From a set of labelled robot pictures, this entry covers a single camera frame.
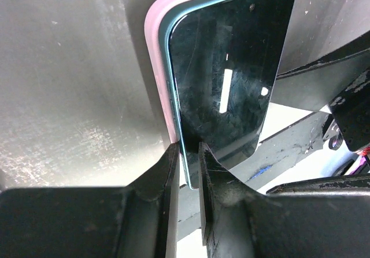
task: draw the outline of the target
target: black phone screen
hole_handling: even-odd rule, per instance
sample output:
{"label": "black phone screen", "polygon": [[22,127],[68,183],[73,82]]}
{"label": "black phone screen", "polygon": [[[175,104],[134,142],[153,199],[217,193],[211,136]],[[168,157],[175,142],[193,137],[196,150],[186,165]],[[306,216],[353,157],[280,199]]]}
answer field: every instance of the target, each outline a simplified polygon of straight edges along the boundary
{"label": "black phone screen", "polygon": [[226,168],[256,150],[293,2],[228,0],[173,28],[169,53],[193,186],[200,141]]}

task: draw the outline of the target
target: scratched metal surface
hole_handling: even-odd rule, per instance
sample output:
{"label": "scratched metal surface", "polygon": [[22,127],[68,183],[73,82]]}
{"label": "scratched metal surface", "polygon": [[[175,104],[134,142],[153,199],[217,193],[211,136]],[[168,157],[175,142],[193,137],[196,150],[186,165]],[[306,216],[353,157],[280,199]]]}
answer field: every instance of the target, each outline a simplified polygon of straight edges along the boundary
{"label": "scratched metal surface", "polygon": [[[126,185],[169,145],[143,36],[155,0],[0,0],[0,183]],[[280,71],[369,30],[370,0],[296,0]]]}

